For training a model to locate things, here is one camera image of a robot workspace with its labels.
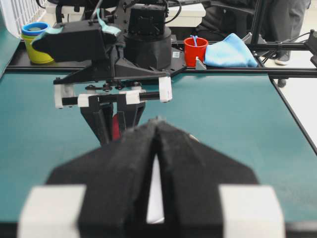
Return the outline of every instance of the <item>white floor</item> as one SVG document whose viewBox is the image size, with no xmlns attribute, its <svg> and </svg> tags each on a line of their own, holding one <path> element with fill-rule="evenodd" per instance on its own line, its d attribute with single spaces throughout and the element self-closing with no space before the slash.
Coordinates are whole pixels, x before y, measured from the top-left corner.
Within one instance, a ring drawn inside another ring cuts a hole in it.
<svg viewBox="0 0 317 238">
<path fill-rule="evenodd" d="M 311 8 L 306 11 L 302 33 L 309 32 L 311 29 L 317 30 L 317 0 L 313 0 Z M 312 54 L 308 51 L 293 51 L 290 64 L 285 67 L 315 68 L 310 62 L 311 57 Z M 273 60 L 269 60 L 265 65 L 280 67 Z M 317 78 L 290 78 L 281 91 L 314 144 L 317 145 Z"/>
</svg>

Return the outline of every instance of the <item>gray pants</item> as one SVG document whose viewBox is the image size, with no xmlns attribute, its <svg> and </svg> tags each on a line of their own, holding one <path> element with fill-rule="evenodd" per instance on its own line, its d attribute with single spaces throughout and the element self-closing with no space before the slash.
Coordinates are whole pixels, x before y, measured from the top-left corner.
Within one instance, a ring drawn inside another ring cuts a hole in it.
<svg viewBox="0 0 317 238">
<path fill-rule="evenodd" d="M 290 39 L 300 35 L 305 17 L 305 11 L 311 0 L 289 0 L 290 24 L 292 26 Z"/>
<path fill-rule="evenodd" d="M 305 11 L 311 0 L 275 0 L 271 8 L 271 27 L 276 41 L 290 40 L 301 33 Z"/>
</svg>

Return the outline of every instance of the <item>shoe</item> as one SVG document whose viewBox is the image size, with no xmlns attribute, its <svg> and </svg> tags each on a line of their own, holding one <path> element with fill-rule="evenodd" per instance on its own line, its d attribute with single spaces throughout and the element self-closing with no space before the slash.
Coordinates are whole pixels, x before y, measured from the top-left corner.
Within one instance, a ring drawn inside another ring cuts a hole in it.
<svg viewBox="0 0 317 238">
<path fill-rule="evenodd" d="M 275 60 L 275 63 L 278 65 L 288 65 L 289 60 L 291 59 L 291 52 L 287 51 L 283 55 L 281 55 L 279 58 Z"/>
</svg>

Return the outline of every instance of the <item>blue straw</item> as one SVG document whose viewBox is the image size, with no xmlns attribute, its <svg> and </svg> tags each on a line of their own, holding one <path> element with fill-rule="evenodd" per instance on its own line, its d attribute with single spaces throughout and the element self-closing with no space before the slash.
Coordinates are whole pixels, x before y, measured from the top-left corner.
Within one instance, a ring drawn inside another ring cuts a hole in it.
<svg viewBox="0 0 317 238">
<path fill-rule="evenodd" d="M 193 36 L 193 35 L 190 35 L 190 37 L 192 37 L 193 38 L 193 40 L 194 40 L 194 43 L 195 43 L 195 47 L 197 47 L 197 37 L 198 36 Z"/>
</svg>

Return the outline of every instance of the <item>yellow cup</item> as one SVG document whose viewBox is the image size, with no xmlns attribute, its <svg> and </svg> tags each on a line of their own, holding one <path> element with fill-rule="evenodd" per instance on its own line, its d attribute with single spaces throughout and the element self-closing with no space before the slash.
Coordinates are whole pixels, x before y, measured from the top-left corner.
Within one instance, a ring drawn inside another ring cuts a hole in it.
<svg viewBox="0 0 317 238">
<path fill-rule="evenodd" d="M 28 53 L 28 56 L 29 56 L 31 62 L 33 62 L 33 63 L 50 63 L 50 62 L 54 61 L 54 59 L 50 55 L 43 53 L 43 52 L 36 51 L 32 47 L 31 42 L 34 40 L 34 38 L 36 36 L 26 36 L 24 34 L 21 34 L 21 37 L 25 42 L 25 47 L 26 47 L 26 50 L 27 50 L 27 53 Z"/>
</svg>

